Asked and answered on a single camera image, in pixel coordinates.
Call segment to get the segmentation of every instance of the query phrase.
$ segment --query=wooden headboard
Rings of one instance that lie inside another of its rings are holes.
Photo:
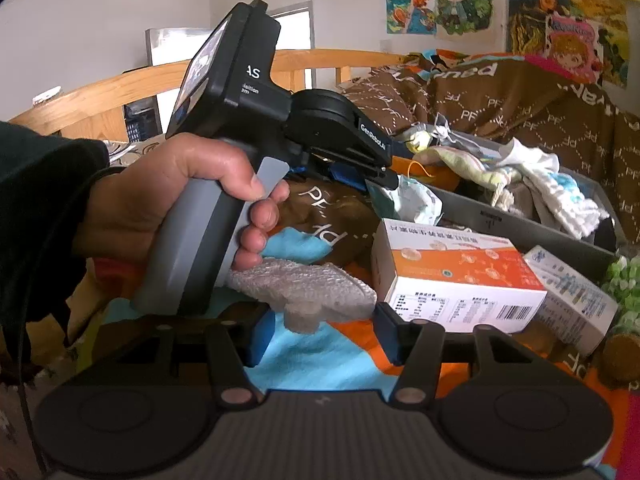
[[[351,68],[402,62],[404,56],[363,50],[278,50],[271,79],[291,91],[305,88],[306,68],[335,68],[337,84],[351,78]],[[61,131],[71,139],[128,140],[122,106],[178,88],[189,62],[180,61],[127,72],[68,92],[11,119],[42,135]]]

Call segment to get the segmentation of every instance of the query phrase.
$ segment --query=black cable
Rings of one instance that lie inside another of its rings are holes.
[[[20,335],[18,336],[18,396],[20,397],[20,408],[22,410],[22,418],[24,418],[24,423],[27,427],[27,434],[29,435],[29,439],[31,440],[31,447],[33,448],[33,452],[36,456],[36,461],[38,462],[38,468],[43,475],[47,474],[47,465],[45,463],[44,455],[40,451],[40,447],[36,443],[35,435],[33,433],[33,423],[31,421],[31,413],[29,411],[29,405],[27,403],[27,395],[24,389],[24,382],[22,381],[22,352],[24,349],[24,335],[27,332],[27,314],[29,310],[29,303],[31,300],[31,291],[33,290],[36,277],[38,275],[38,271],[40,270],[40,266],[42,264],[42,260],[49,250],[49,247],[55,238],[56,232],[65,221],[65,218],[68,216],[72,207],[76,205],[79,199],[81,199],[85,193],[89,191],[91,186],[95,184],[102,177],[120,173],[125,169],[124,166],[112,166],[110,168],[104,168],[103,170],[97,171],[91,177],[86,179],[82,185],[76,190],[76,192],[71,196],[71,199],[66,202],[64,208],[62,209],[62,213],[58,215],[58,218],[53,222],[51,228],[47,232],[47,236],[45,237],[40,251],[36,256],[36,260],[31,268],[31,274],[29,276],[29,280],[27,282],[27,289],[24,295],[24,302],[22,304],[22,311],[20,313]]]

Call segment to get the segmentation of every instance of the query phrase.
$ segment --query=device screen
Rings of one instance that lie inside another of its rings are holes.
[[[188,72],[182,82],[180,93],[175,101],[174,112],[182,105],[184,100],[198,87],[201,81],[206,77],[211,67],[211,63],[216,55],[220,40],[225,31],[226,24],[229,20],[220,23],[218,28],[214,30],[209,39],[201,47],[198,53],[193,56],[193,60],[189,65]]]

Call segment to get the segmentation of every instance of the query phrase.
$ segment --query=window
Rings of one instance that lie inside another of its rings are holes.
[[[276,50],[309,49],[314,43],[314,14],[311,2],[303,2],[281,9],[270,10],[280,23],[280,36]],[[207,28],[150,28],[146,31],[146,56],[149,65],[160,65],[191,59],[211,34]],[[312,88],[316,71],[305,70],[305,85]],[[179,89],[157,95],[158,118],[162,132],[166,129],[174,111]]]

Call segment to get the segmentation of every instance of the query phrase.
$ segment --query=gray handle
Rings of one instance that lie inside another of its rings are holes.
[[[269,194],[288,171],[286,162],[266,156],[257,175]],[[162,316],[204,313],[212,288],[225,283],[250,206],[215,180],[192,178],[156,235],[133,308]]]

